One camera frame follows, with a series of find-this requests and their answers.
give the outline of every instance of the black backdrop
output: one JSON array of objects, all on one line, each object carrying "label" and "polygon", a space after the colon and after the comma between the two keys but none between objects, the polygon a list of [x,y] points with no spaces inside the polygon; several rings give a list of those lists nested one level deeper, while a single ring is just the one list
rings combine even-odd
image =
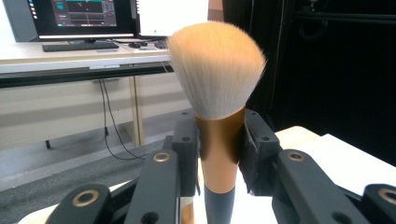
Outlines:
[{"label": "black backdrop", "polygon": [[[320,21],[293,17],[283,20],[279,38],[280,9],[291,6],[284,11],[288,16],[309,6],[308,1],[290,2],[247,0],[252,14],[224,17],[231,22],[238,21],[233,15],[249,18],[237,25],[268,57],[247,107],[260,112],[274,131],[300,125],[330,133],[396,165],[396,24],[327,21],[323,35],[310,39],[300,34],[302,25],[314,34]],[[227,0],[223,4],[230,10]],[[319,0],[316,10],[396,15],[396,2]]]}]

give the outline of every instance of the mouse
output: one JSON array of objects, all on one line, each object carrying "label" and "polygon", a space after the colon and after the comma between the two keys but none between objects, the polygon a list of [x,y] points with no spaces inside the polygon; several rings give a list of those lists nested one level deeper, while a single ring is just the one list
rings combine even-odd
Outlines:
[{"label": "mouse", "polygon": [[128,46],[130,48],[140,49],[140,44],[139,43],[130,43]]}]

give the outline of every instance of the gray carpet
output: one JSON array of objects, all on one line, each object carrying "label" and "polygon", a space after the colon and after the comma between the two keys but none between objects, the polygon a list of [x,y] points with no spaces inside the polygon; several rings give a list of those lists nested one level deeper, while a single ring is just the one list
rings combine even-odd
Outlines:
[{"label": "gray carpet", "polygon": [[[163,140],[133,149],[143,155],[161,149]],[[117,156],[131,158],[127,152]],[[73,169],[0,192],[0,223],[16,223],[26,215],[59,203],[72,189],[88,183],[113,186],[138,177],[141,160],[121,161],[107,156]]]},{"label": "gray carpet", "polygon": [[[134,148],[125,130],[118,127],[123,143]],[[108,128],[110,147],[119,146],[120,139],[113,127]],[[0,191],[15,188],[37,179],[55,175],[110,155],[105,144],[103,129],[73,134],[50,140],[51,149],[45,143],[36,143],[0,151]],[[123,148],[113,147],[118,153]]]}]

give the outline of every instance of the wall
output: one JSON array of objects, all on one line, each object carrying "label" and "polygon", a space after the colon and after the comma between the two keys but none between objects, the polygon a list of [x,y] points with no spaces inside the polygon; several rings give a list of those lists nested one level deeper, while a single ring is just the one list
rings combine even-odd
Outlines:
[{"label": "wall", "polygon": [[0,1],[0,42],[15,43],[3,1]]}]

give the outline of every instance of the desk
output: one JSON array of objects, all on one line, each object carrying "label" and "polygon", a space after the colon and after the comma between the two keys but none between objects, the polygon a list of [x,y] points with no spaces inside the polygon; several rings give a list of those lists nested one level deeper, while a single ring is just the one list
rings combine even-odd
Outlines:
[{"label": "desk", "polygon": [[[117,78],[106,82],[112,111],[118,124],[129,123],[127,132],[137,145],[144,143],[143,118],[190,106],[175,74],[165,74],[166,50],[120,45],[43,52],[41,45],[0,46],[6,52],[0,55],[0,149],[102,128],[102,95],[95,79]],[[153,85],[155,79],[161,83]],[[153,100],[153,92],[160,102]]]}]

